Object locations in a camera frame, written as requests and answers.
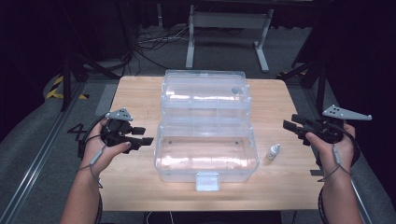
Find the handheld controller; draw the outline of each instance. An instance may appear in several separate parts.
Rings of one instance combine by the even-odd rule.
[[[130,142],[131,146],[125,150],[123,153],[128,154],[131,150],[138,150],[142,146],[150,146],[153,138],[134,138],[126,136],[126,134],[132,135],[143,135],[146,131],[142,127],[132,127],[130,121],[132,121],[131,115],[128,113],[126,108],[122,108],[113,112],[108,112],[99,120],[97,120],[93,125],[95,126],[103,118],[107,119],[106,125],[102,128],[101,139],[106,143],[108,147],[114,147],[120,143]],[[92,128],[90,128],[82,140],[78,143],[78,157],[83,158],[85,152],[85,146],[87,144],[87,136],[89,136]]]
[[[345,110],[335,105],[323,111],[322,115],[322,118],[312,120],[293,114],[291,121],[304,125],[304,127],[298,127],[295,123],[284,120],[283,128],[297,134],[298,138],[303,140],[303,145],[305,146],[310,146],[310,142],[305,137],[308,132],[316,134],[320,139],[330,144],[340,142],[345,134],[354,145],[353,165],[360,157],[361,150],[355,138],[344,130],[345,119],[371,120],[372,117]],[[321,166],[319,156],[317,156],[317,165]]]

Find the wooden table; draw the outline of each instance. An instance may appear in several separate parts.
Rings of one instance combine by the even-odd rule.
[[[146,137],[157,137],[161,120],[163,77],[123,77],[111,111],[126,107],[132,126],[145,127]],[[220,191],[195,190],[195,183],[162,182],[154,167],[155,140],[130,154],[121,154],[101,173],[105,211],[219,211],[317,209],[322,183],[310,147],[283,129],[283,120],[296,113],[281,80],[248,79],[252,97],[251,122],[261,159],[260,167],[244,183],[220,183]],[[279,143],[269,162],[266,151]]]

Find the skin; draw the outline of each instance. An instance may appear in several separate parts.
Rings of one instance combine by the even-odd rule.
[[[105,124],[106,120],[103,119],[95,125],[89,138],[100,134]],[[104,145],[105,143],[99,136],[88,141],[80,168],[89,165],[91,159]],[[97,177],[107,168],[114,157],[121,154],[129,146],[130,143],[121,143],[114,147],[105,147],[102,155],[92,166],[92,172],[95,177],[92,175],[90,168],[85,168],[77,172],[66,201],[61,223],[94,223],[99,206]]]
[[[345,124],[344,130],[355,137],[355,128],[352,126]],[[312,146],[318,149],[325,174],[330,174],[337,167],[332,153],[332,144],[322,141],[313,133],[307,133],[305,137]],[[341,157],[342,167],[349,174],[338,169],[326,178],[322,194],[326,217],[329,223],[362,223],[350,176],[354,151],[352,142],[344,135],[342,141],[335,144],[335,147]]]
[[[90,137],[100,134],[102,127],[106,124],[103,119],[95,125],[90,133]],[[355,136],[355,129],[345,124],[344,129]],[[307,133],[306,138],[312,146],[318,149],[320,159],[325,174],[330,174],[337,166],[332,154],[332,144],[322,141],[313,133]],[[91,159],[104,147],[105,143],[101,138],[94,137],[86,146],[85,154],[80,168],[90,164]],[[90,168],[79,170],[70,189],[61,223],[94,223],[99,205],[99,188],[97,177],[104,171],[117,155],[127,148],[129,143],[122,143],[114,147],[105,147],[97,162]],[[353,145],[349,138],[344,136],[343,140],[335,146],[338,148],[342,166],[350,173],[350,166],[353,157]],[[323,187],[323,204],[326,217],[330,223],[362,223],[359,207],[356,201],[351,184],[351,176],[338,169],[331,176],[326,178]]]

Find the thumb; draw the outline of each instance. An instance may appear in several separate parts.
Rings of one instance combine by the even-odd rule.
[[[329,146],[328,143],[325,141],[321,140],[317,135],[314,133],[307,133],[305,135],[306,139],[311,143],[313,147],[315,147],[319,153],[323,153],[323,150],[326,150],[326,148]]]
[[[112,147],[111,150],[109,150],[109,153],[111,153],[112,157],[115,157],[121,154],[122,152],[126,151],[130,146],[131,146],[130,142],[119,143],[118,145]]]

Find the small spray bottle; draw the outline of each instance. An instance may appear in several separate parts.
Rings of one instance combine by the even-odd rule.
[[[279,153],[279,149],[280,149],[280,144],[273,145],[267,152],[268,160],[273,161],[277,153]]]

